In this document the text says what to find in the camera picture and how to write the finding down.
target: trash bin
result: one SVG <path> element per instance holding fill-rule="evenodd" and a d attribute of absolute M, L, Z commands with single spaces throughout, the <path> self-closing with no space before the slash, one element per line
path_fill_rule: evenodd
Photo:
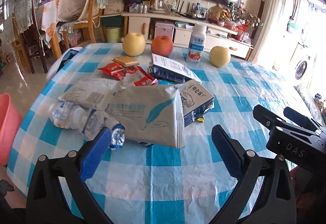
<path fill-rule="evenodd" d="M 117 43 L 121 41 L 121 27 L 106 27 L 105 31 L 108 43 Z"/>

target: washing machine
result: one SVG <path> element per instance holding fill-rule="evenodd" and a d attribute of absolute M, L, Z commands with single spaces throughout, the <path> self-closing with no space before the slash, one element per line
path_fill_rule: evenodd
<path fill-rule="evenodd" d="M 305 45 L 298 43 L 287 68 L 288 79 L 294 85 L 299 85 L 304 88 L 307 87 L 312 77 L 315 58 L 315 52 Z"/>

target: pink storage box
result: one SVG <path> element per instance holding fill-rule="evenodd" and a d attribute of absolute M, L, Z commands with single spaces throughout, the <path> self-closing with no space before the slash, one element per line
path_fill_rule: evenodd
<path fill-rule="evenodd" d="M 173 38 L 174 23 L 171 22 L 156 22 L 154 38 L 165 35 L 169 38 Z"/>
<path fill-rule="evenodd" d="M 0 166 L 8 163 L 9 153 L 22 117 L 11 103 L 9 94 L 0 94 Z"/>

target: blue foam pad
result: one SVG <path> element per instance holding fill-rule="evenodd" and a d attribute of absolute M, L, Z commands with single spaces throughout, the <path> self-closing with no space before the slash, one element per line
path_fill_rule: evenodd
<path fill-rule="evenodd" d="M 308 118 L 290 107 L 285 107 L 283 114 L 285 117 L 289 118 L 291 121 L 295 122 L 297 125 L 306 128 L 308 125 Z"/>
<path fill-rule="evenodd" d="M 88 153 L 81 159 L 79 176 L 83 183 L 94 176 L 97 167 L 110 146 L 111 136 L 109 128 L 102 128 L 93 140 L 92 147 L 89 148 Z"/>
<path fill-rule="evenodd" d="M 242 159 L 231 144 L 229 136 L 220 125 L 213 127 L 211 131 L 211 139 L 229 174 L 232 177 L 237 178 L 238 181 L 241 180 L 243 177 Z"/>

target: red apple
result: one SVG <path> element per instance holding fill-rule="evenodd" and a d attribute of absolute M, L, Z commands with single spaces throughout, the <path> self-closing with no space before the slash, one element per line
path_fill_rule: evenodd
<path fill-rule="evenodd" d="M 173 42 L 171 38 L 160 35 L 152 41 L 151 51 L 153 54 L 167 57 L 173 50 Z"/>

